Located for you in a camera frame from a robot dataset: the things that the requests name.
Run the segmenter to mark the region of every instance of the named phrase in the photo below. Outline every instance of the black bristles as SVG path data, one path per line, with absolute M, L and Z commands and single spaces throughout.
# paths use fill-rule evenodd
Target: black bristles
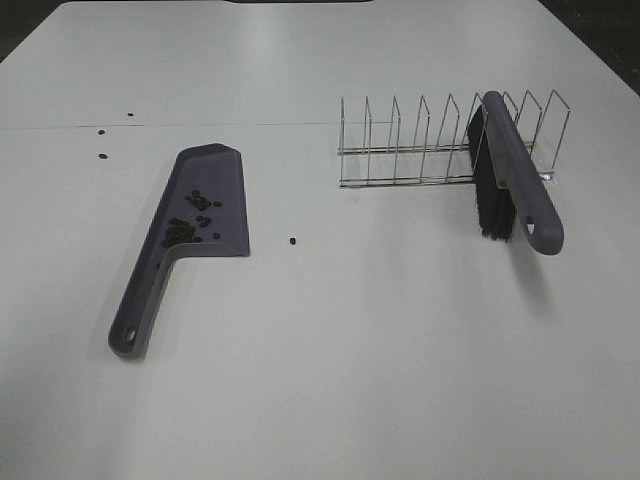
M 473 116 L 468 131 L 472 166 L 482 138 L 474 173 L 480 228 L 485 237 L 490 236 L 493 240 L 509 240 L 516 219 L 516 207 L 511 200 L 509 190 L 498 188 L 496 185 L 491 152 L 483 129 L 484 115 L 480 107 Z

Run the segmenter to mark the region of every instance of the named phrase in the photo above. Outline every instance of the metal dish rack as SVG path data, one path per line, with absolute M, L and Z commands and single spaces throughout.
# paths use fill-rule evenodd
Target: metal dish rack
M 503 93 L 503 98 L 540 178 L 554 180 L 558 153 L 571 113 L 569 105 L 556 90 L 551 91 L 544 108 L 529 90 L 519 105 L 508 92 Z M 430 143 L 433 136 L 429 131 L 432 113 L 424 95 L 420 96 L 415 126 L 408 128 L 403 124 L 395 95 L 388 121 L 374 121 L 369 97 L 366 97 L 364 121 L 347 122 L 342 98 L 338 147 L 340 187 L 472 183 L 476 157 L 470 160 L 467 130 L 473 114 L 481 105 L 482 95 L 475 93 L 460 135 L 461 110 L 450 93 L 435 142 L 431 140 Z

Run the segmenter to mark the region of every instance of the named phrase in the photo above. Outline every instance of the white table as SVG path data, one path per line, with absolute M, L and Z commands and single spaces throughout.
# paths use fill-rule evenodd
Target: white table
M 337 188 L 340 96 L 489 88 L 572 106 L 557 257 L 482 238 L 472 186 Z M 534 0 L 63 5 L 0 64 L 0 478 L 636 478 L 638 125 Z M 252 255 L 179 261 L 122 361 L 175 156 L 211 142 Z

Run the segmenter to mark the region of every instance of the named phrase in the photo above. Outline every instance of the brush handle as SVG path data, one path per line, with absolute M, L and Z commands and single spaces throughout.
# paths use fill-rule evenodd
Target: brush handle
M 509 189 L 531 246 L 544 255 L 556 255 L 564 243 L 562 222 L 502 95 L 487 92 L 483 103 L 487 112 L 485 132 L 498 186 Z

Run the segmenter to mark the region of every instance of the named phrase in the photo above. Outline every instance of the hand brush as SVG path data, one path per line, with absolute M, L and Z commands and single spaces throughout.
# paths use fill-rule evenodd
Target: hand brush
M 482 234 L 509 240 L 517 214 L 536 251 L 559 253 L 564 242 L 562 222 L 502 95 L 485 94 L 467 133 Z

